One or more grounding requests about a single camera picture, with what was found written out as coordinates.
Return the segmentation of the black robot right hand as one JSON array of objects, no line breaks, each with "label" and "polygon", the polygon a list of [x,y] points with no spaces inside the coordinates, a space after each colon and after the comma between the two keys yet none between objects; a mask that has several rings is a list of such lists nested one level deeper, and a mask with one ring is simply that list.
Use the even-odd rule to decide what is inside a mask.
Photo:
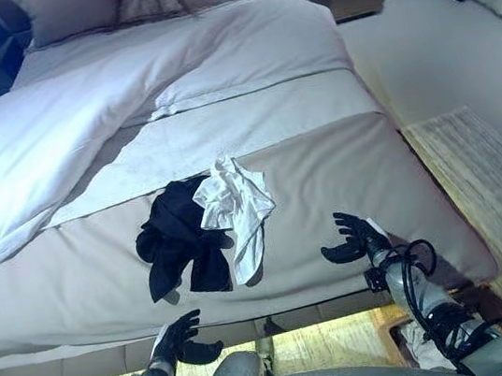
[{"label": "black robot right hand", "polygon": [[321,248],[323,258],[332,264],[349,264],[367,258],[371,268],[377,267],[381,258],[393,248],[388,235],[368,219],[334,212],[333,220],[343,242],[335,247]]}]

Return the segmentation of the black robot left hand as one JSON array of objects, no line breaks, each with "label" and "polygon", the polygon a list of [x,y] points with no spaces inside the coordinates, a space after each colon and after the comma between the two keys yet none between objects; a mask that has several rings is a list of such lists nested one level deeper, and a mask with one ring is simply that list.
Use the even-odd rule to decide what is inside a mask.
[{"label": "black robot left hand", "polygon": [[190,365],[210,364],[222,353],[223,342],[200,343],[194,341],[198,334],[200,310],[193,310],[182,315],[175,323],[165,324],[151,351],[151,364],[165,362],[177,367],[178,362]]}]

